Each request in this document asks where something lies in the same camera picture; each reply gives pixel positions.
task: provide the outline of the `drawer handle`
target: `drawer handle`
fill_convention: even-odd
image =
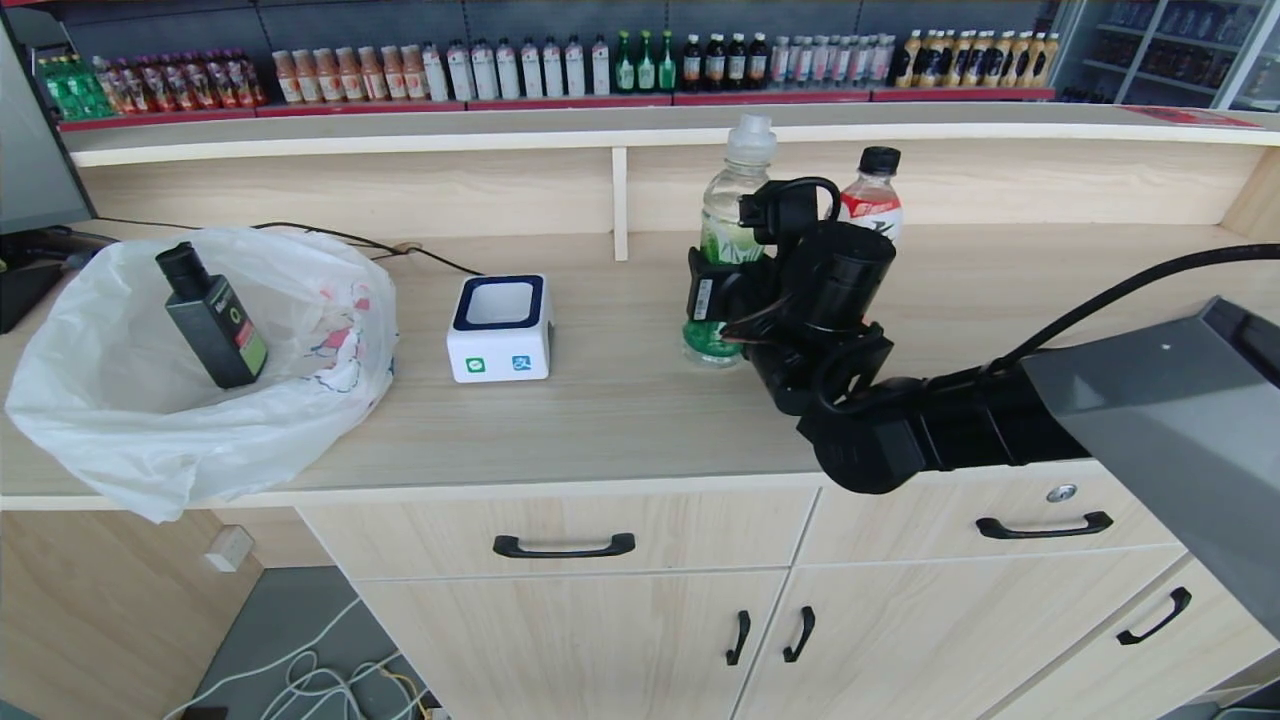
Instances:
[[[813,624],[817,620],[813,615],[813,607],[809,607],[808,605],[801,607],[800,619],[804,624],[800,630],[800,642],[796,643],[795,650],[791,650],[790,647],[782,648],[783,662],[795,662],[796,660],[800,660],[800,653],[804,652],[804,643],[809,642],[809,635],[813,634]]]
[[[1062,530],[1010,530],[1004,523],[995,518],[982,518],[975,524],[978,532],[993,539],[1038,539],[1038,538],[1073,538],[1075,536],[1094,536],[1115,524],[1110,515],[1098,510],[1084,514],[1085,525],[1083,528],[1066,528]]]
[[[746,635],[751,634],[751,614],[746,610],[737,611],[737,647],[733,650],[724,651],[724,660],[728,666],[732,667],[737,665],[737,661],[742,659],[742,646],[746,644]]]
[[[1181,615],[1183,610],[1187,610],[1187,606],[1192,603],[1192,593],[1188,592],[1187,588],[1176,588],[1174,592],[1169,593],[1169,597],[1170,600],[1174,601],[1172,612],[1170,612],[1164,620],[1161,620],[1158,625],[1156,625],[1155,628],[1147,630],[1140,635],[1135,635],[1129,630],[1120,633],[1119,635],[1116,635],[1116,639],[1120,641],[1120,644],[1138,644],[1142,641],[1149,638],[1151,635],[1155,635],[1161,630],[1161,628],[1172,623],[1174,618]]]
[[[503,557],[517,557],[525,560],[547,560],[552,557],[616,557],[618,555],[626,555],[635,548],[636,537],[632,533],[617,533],[609,539],[608,547],[602,547],[599,550],[525,550],[520,547],[520,538],[516,536],[498,536],[493,538],[494,552]]]

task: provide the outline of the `white plastic bag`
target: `white plastic bag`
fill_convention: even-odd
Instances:
[[[156,254],[191,241],[268,345],[253,384],[220,389],[165,311]],[[396,288],[319,233],[211,228],[111,245],[59,295],[5,410],[77,478],[152,520],[189,501],[283,483],[372,410],[392,382]]]

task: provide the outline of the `electrical outlet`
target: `electrical outlet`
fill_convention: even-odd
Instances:
[[[205,559],[219,573],[234,573],[253,550],[253,538],[239,525],[225,525],[209,546]]]

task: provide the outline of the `black cap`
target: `black cap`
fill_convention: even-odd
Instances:
[[[858,163],[858,172],[868,176],[893,176],[897,174],[897,163],[902,159],[902,151],[897,147],[884,147],[873,145],[863,150],[863,159]]]
[[[209,270],[189,242],[179,242],[156,255],[156,264],[180,300],[198,300],[209,295],[209,288],[214,284]]]

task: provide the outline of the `white cable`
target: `white cable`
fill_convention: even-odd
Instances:
[[[387,657],[381,659],[378,662],[362,662],[358,667],[356,667],[355,673],[352,673],[349,678],[342,678],[340,675],[338,675],[337,673],[334,673],[333,670],[330,670],[328,667],[320,667],[319,666],[320,665],[320,656],[316,653],[315,650],[312,650],[312,646],[319,644],[320,641],[324,639],[324,637],[329,634],[329,630],[332,630],[333,626],[337,625],[338,621],[342,620],[342,618],[344,615],[347,615],[347,612],[349,612],[351,609],[355,607],[355,606],[357,606],[357,605],[360,605],[360,598],[356,598],[356,600],[351,601],[351,605],[348,605],[347,607],[343,607],[342,611],[338,612],[338,615],[335,615],[334,619],[330,620],[329,624],[325,625],[323,630],[320,630],[320,634],[317,634],[311,641],[303,643],[301,647],[298,647],[298,648],[296,648],[296,650],[293,650],[293,651],[291,651],[291,652],[280,656],[278,660],[274,660],[274,661],[271,661],[268,665],[264,665],[264,666],[257,667],[255,670],[248,670],[246,673],[239,673],[239,674],[236,674],[236,675],[228,675],[228,676],[223,678],[221,680],[218,680],[216,683],[214,683],[214,687],[211,687],[207,691],[202,692],[201,694],[198,694],[197,697],[192,698],[191,701],[184,702],[183,705],[179,705],[178,707],[175,707],[172,711],[169,711],[169,714],[165,715],[163,720],[172,720],[172,717],[174,717],[175,715],[178,715],[183,710],[187,710],[188,707],[196,705],[197,702],[200,702],[200,701],[205,700],[206,697],[209,697],[209,696],[214,694],[215,692],[218,692],[218,689],[221,688],[223,685],[225,685],[227,683],[233,683],[236,680],[243,680],[244,678],[252,678],[253,675],[259,675],[261,673],[265,673],[265,671],[270,670],[271,667],[276,667],[278,665],[282,665],[284,662],[289,664],[284,669],[284,680],[288,684],[285,685],[285,688],[283,691],[280,691],[279,694],[276,694],[271,700],[270,703],[268,703],[266,710],[262,712],[261,720],[278,720],[284,714],[284,710],[288,708],[293,703],[293,701],[297,700],[297,698],[300,698],[300,697],[319,698],[316,701],[316,703],[314,706],[311,706],[311,710],[308,710],[302,717],[298,719],[298,720],[307,720],[308,717],[311,717],[312,715],[315,715],[316,710],[319,710],[321,705],[324,705],[325,702],[328,702],[329,698],[332,698],[332,697],[339,697],[339,696],[343,697],[343,698],[346,698],[344,705],[343,705],[343,717],[346,717],[347,720],[352,720],[351,712],[355,711],[356,712],[356,715],[355,715],[356,720],[366,720],[366,716],[365,716],[364,711],[360,708],[360,703],[356,701],[356,693],[352,691],[352,685],[355,685],[360,680],[365,679],[365,676],[367,676],[370,673],[374,673],[376,670],[383,669],[388,662],[390,662],[392,660],[396,660],[397,657],[399,657],[401,656],[399,651],[396,651],[396,652],[388,655]],[[297,666],[298,661],[302,660],[302,659],[307,659],[307,660],[311,661],[311,669],[307,670],[306,673],[303,673],[302,675],[298,675],[297,678],[293,678],[293,669]],[[333,678],[334,684],[328,685],[328,687],[323,687],[323,688],[314,688],[314,689],[307,688],[307,684],[310,684],[312,679],[315,679],[317,676],[321,676],[321,675],[328,675],[329,678]],[[388,717],[387,720],[399,720],[406,714],[411,714],[413,711],[413,708],[417,707],[419,701],[421,701],[426,696],[426,688],[424,687],[422,692],[420,692],[417,694],[417,697],[411,698],[411,697],[408,697],[408,692],[404,689],[404,685],[399,684],[399,682],[397,682],[397,680],[394,680],[392,678],[388,678],[388,679],[392,680],[393,683],[396,683],[396,687],[399,689],[401,694],[404,697],[406,705],[404,705],[403,710],[401,710],[396,715]],[[279,708],[276,708],[275,706],[276,706],[276,703],[280,702],[282,698],[287,698],[287,700],[284,701],[283,705],[280,705]]]

